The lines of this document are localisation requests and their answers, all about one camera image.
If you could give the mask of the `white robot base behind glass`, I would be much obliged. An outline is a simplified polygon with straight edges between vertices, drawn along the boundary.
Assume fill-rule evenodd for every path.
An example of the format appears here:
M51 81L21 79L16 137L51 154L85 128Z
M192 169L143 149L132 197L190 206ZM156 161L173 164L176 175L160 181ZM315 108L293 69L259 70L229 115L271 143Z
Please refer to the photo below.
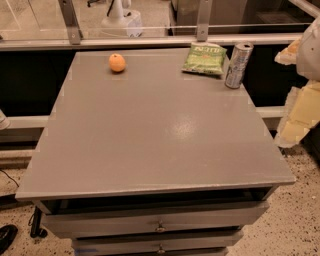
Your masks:
M131 0L110 0L106 16L101 22L101 33L108 37L135 38L142 35L141 14L131 9Z

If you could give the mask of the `small yellow foam gripper finger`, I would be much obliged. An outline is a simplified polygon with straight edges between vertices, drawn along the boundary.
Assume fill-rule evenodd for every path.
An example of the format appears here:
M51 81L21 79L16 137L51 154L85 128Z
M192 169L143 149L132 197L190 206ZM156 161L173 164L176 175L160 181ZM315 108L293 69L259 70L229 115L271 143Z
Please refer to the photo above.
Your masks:
M300 39L293 41L281 52L278 52L274 60L282 65L295 65L299 45Z

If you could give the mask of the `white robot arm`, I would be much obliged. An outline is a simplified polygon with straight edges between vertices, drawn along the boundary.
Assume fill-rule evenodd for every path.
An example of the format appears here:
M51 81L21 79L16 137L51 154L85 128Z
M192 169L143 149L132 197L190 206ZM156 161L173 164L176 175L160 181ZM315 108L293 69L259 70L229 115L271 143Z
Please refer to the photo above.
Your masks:
M307 79L301 89L291 88L277 127L275 144L291 148L320 122L320 17L300 39L279 52L275 61L283 65L295 64L297 74Z

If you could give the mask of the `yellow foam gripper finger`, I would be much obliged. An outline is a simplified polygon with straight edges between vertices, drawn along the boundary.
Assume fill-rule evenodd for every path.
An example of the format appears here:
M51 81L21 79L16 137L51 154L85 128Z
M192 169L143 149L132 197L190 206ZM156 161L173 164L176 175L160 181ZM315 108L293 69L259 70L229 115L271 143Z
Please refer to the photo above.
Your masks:
M292 87L274 142L278 147L297 145L320 122L320 82L309 80L302 88Z

